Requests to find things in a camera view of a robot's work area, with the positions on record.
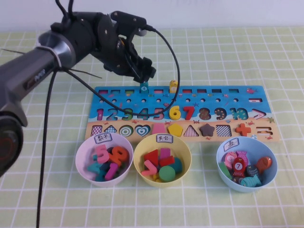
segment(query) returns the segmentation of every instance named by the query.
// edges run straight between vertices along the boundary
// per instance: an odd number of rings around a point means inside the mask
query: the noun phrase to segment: green grid tablecloth
[[[173,188],[149,187],[132,167],[109,189],[77,173],[75,153],[84,140],[92,94],[59,74],[51,98],[41,227],[304,227],[304,28],[163,29],[180,62],[181,85],[261,85],[281,141],[268,143],[279,171],[269,187],[241,194],[219,178],[220,143],[190,143],[190,172]],[[0,33],[0,48],[29,51],[39,33]],[[157,68],[150,85],[176,78],[170,51],[155,34],[136,38],[141,56]],[[0,64],[18,54],[0,51]],[[132,78],[103,70],[86,57],[76,69],[91,86],[131,86]],[[29,125],[16,164],[0,179],[0,227],[34,227],[46,91],[50,77],[23,101]]]

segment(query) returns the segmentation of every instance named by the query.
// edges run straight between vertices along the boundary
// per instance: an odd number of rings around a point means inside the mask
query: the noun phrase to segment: green circle piece
[[[175,178],[175,170],[171,166],[163,166],[160,169],[160,179],[163,182],[173,181]]]

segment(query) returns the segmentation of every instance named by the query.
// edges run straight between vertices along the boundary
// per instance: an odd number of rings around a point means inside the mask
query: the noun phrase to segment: triangle shape
[[[189,125],[189,127],[185,131],[184,136],[185,137],[198,137],[199,134],[194,130],[194,128],[191,125]]]

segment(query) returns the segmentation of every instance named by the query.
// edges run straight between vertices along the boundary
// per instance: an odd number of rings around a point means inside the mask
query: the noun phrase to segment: yellow number piece
[[[179,120],[181,117],[180,107],[173,106],[169,111],[169,117],[172,120]]]

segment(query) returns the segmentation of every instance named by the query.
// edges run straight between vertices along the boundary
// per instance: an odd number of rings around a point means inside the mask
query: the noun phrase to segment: heart shape
[[[141,136],[144,137],[145,135],[147,135],[150,132],[151,128],[149,125],[137,125],[135,127],[135,131]]]

